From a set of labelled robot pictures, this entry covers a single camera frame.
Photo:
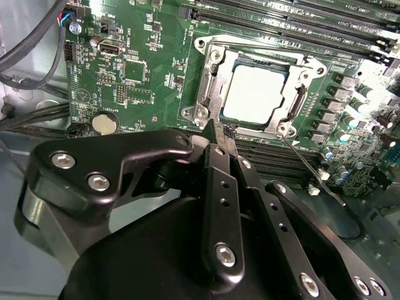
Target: electrolytic capacitor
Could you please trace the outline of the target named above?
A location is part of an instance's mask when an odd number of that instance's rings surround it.
[[[360,114],[364,114],[368,111],[368,104],[362,101],[356,101],[352,103],[351,107],[358,111]]]
[[[101,36],[93,36],[90,39],[89,44],[93,48],[96,48],[102,41],[103,41],[103,38]]]
[[[381,134],[380,139],[385,145],[389,146],[390,148],[396,145],[396,141],[387,134]]]
[[[358,123],[360,123],[359,120],[354,119],[352,116],[346,116],[343,119],[343,122],[349,126],[350,129],[354,129],[357,127]]]
[[[335,136],[340,143],[345,143],[350,139],[350,134],[345,133],[343,130],[339,130]]]
[[[333,158],[333,153],[331,152],[331,150],[329,150],[328,147],[325,147],[324,149],[321,150],[321,155],[326,159]]]
[[[346,167],[340,166],[336,169],[336,172],[339,174],[341,178],[346,178],[349,176],[349,171],[346,170]]]
[[[342,177],[339,176],[339,174],[335,174],[333,177],[333,181],[337,184],[340,185],[344,181]]]
[[[393,127],[393,123],[390,120],[388,120],[385,117],[383,117],[383,116],[377,117],[376,120],[380,125],[382,125],[385,128],[389,129],[389,128]]]

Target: chip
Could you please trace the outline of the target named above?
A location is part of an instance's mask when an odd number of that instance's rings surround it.
[[[326,122],[334,122],[336,119],[336,114],[329,111],[321,111],[319,115],[320,119]]]
[[[368,150],[369,147],[370,147],[370,144],[362,144],[362,145],[360,146],[360,150]]]
[[[347,89],[341,89],[340,87],[333,86],[330,88],[329,93],[338,99],[346,99],[351,95],[351,91]]]
[[[160,25],[160,23],[154,22],[154,23],[152,24],[152,30],[153,30],[153,31],[160,31],[160,30],[161,30],[161,25]]]
[[[365,127],[366,124],[367,124],[367,122],[359,121],[356,128],[357,128],[357,129],[364,129],[364,127]]]
[[[322,133],[328,133],[331,130],[330,125],[323,122],[315,122],[313,127],[316,131],[321,131]]]
[[[330,111],[338,111],[342,108],[343,102],[334,100],[334,99],[328,99],[324,103],[325,107],[328,108]]]
[[[316,143],[321,143],[321,142],[323,142],[324,141],[324,136],[322,135],[322,134],[318,134],[318,133],[312,133],[311,135],[310,135],[310,140],[312,140],[313,142],[316,142]]]

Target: black cable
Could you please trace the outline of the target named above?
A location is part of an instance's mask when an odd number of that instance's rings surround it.
[[[25,169],[21,166],[19,161],[14,157],[14,154],[8,149],[7,145],[0,139],[0,149],[8,156],[12,163],[19,169],[22,175],[25,175]]]
[[[65,34],[66,34],[65,28],[60,27],[56,55],[54,56],[54,60],[52,62],[49,72],[40,81],[36,81],[31,84],[28,84],[25,81],[13,82],[12,80],[8,79],[7,76],[4,75],[0,75],[0,81],[3,84],[16,89],[24,89],[24,90],[42,89],[50,81],[50,79],[54,76],[54,73],[56,72],[56,69],[61,59],[61,54],[63,53],[64,49]]]
[[[340,239],[343,241],[360,241],[363,238],[365,238],[366,235],[366,229],[361,222],[360,218],[357,216],[357,214],[347,205],[346,202],[343,201],[342,198],[340,198],[337,194],[332,192],[326,184],[322,181],[322,179],[319,177],[318,173],[314,170],[314,168],[308,163],[307,159],[304,158],[303,155],[285,138],[282,138],[285,143],[293,150],[293,152],[299,157],[299,159],[304,163],[304,165],[312,172],[312,175],[316,178],[318,183],[322,186],[322,188],[326,191],[328,195],[330,195],[332,198],[334,198],[343,208],[344,211],[347,213],[347,215],[357,224],[358,229],[359,229],[359,234],[354,237],[344,237],[344,236],[338,236]]]
[[[4,119],[0,122],[0,131],[7,130],[14,126],[19,126],[21,123],[26,122],[28,120],[41,117],[43,115],[58,113],[60,111],[66,111],[69,107],[69,103],[53,105],[49,107],[45,107],[42,109],[38,109],[36,111],[29,112],[22,116],[17,116],[12,119]]]
[[[27,37],[25,37],[14,48],[8,51],[4,56],[0,57],[0,73],[18,63],[36,47],[36,45],[63,11],[66,3],[67,0],[56,0],[51,9],[32,30],[32,32],[29,33]]]
[[[39,116],[39,117],[34,117],[30,120],[20,122],[17,125],[11,126],[10,128],[27,126],[27,125],[31,125],[31,124],[40,123],[40,122],[46,122],[46,121],[53,121],[53,120],[62,119],[62,118],[66,118],[66,117],[69,117],[69,110],[59,111],[59,112],[55,112],[53,114],[47,114],[47,115],[43,115],[43,116]]]

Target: cable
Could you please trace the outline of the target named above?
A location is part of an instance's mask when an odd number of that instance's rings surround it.
[[[0,57],[0,73],[17,64],[25,56],[27,56],[43,38],[45,33],[57,19],[59,13],[63,11],[67,0],[56,0],[51,9],[43,17],[42,21],[14,48],[8,51],[4,56]]]
[[[60,20],[60,26],[64,26],[63,22],[70,16],[70,13],[65,14],[64,17],[62,17],[62,19]]]
[[[330,195],[332,198],[334,198],[343,208],[344,211],[347,213],[347,215],[357,224],[358,229],[359,229],[359,234],[354,237],[344,237],[344,236],[338,236],[340,239],[343,241],[360,241],[362,240],[365,235],[366,235],[366,229],[364,224],[361,222],[361,220],[358,218],[357,214],[343,201],[342,198],[340,198],[337,194],[332,192],[322,181],[322,179],[319,177],[318,173],[314,170],[314,168],[308,163],[307,159],[304,158],[303,155],[285,138],[282,138],[285,143],[293,150],[293,152],[299,157],[299,159],[304,163],[304,165],[312,172],[314,177],[317,179],[318,183],[322,186],[322,188],[326,191],[328,195]]]
[[[12,163],[19,169],[22,175],[25,175],[25,169],[21,166],[19,161],[14,157],[14,154],[8,149],[7,145],[0,139],[0,149],[8,156]]]
[[[54,60],[52,62],[49,72],[40,81],[33,82],[31,84],[26,84],[25,81],[14,82],[12,80],[9,80],[4,75],[0,75],[0,81],[3,84],[10,86],[12,88],[16,88],[16,89],[24,89],[24,90],[42,89],[50,81],[50,79],[54,76],[54,73],[56,72],[56,69],[57,69],[60,59],[61,59],[61,54],[63,53],[63,49],[64,49],[65,34],[66,34],[65,28],[60,27],[56,55],[54,57]]]
[[[29,121],[34,118],[38,118],[41,116],[45,116],[48,114],[59,113],[60,111],[66,111],[69,107],[69,103],[58,104],[49,107],[45,107],[42,109],[38,109],[36,111],[29,112],[22,116],[17,116],[12,119],[5,119],[0,122],[0,131],[7,130],[14,126],[19,126],[21,123]]]

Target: silver screw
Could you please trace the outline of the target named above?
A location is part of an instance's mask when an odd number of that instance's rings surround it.
[[[210,54],[210,60],[214,63],[218,63],[221,60],[221,58],[222,58],[221,52],[219,52],[218,50],[214,50]]]
[[[198,115],[200,118],[204,118],[204,117],[206,116],[206,112],[205,112],[205,111],[202,111],[202,110],[199,110],[199,111],[197,112],[197,115]]]
[[[301,273],[300,281],[304,289],[314,298],[319,296],[319,289],[315,281],[306,273]]]
[[[233,267],[236,262],[235,254],[231,248],[225,245],[218,245],[216,248],[218,260],[226,267]]]
[[[107,177],[98,174],[90,176],[87,183],[92,189],[99,192],[103,192],[110,187]]]
[[[216,147],[215,148],[215,152],[217,152],[219,155],[224,155],[225,154],[225,152],[220,147]]]
[[[381,285],[379,283],[377,283],[375,280],[370,279],[369,282],[371,283],[372,287],[375,289],[375,291],[377,291],[377,293],[381,296],[385,296],[385,291],[384,289],[381,287]]]
[[[280,192],[281,193],[286,193],[286,189],[285,189],[285,187],[282,185],[282,184],[277,184],[276,185],[276,188],[278,189],[278,190],[280,190]]]
[[[77,22],[71,22],[71,23],[69,23],[68,28],[69,28],[69,31],[70,31],[72,34],[75,34],[76,36],[80,35],[81,32],[82,32],[82,26],[81,26],[79,23],[77,23]]]
[[[251,169],[251,164],[248,161],[242,161],[243,166],[245,166],[248,169]]]
[[[369,291],[369,288],[367,287],[367,285],[364,283],[364,281],[362,281],[361,279],[359,279],[358,277],[354,278],[356,285],[358,287],[358,289],[365,295],[365,296],[369,296],[371,294],[371,292]]]
[[[75,159],[66,153],[57,153],[51,157],[51,162],[57,168],[70,169],[75,166]]]

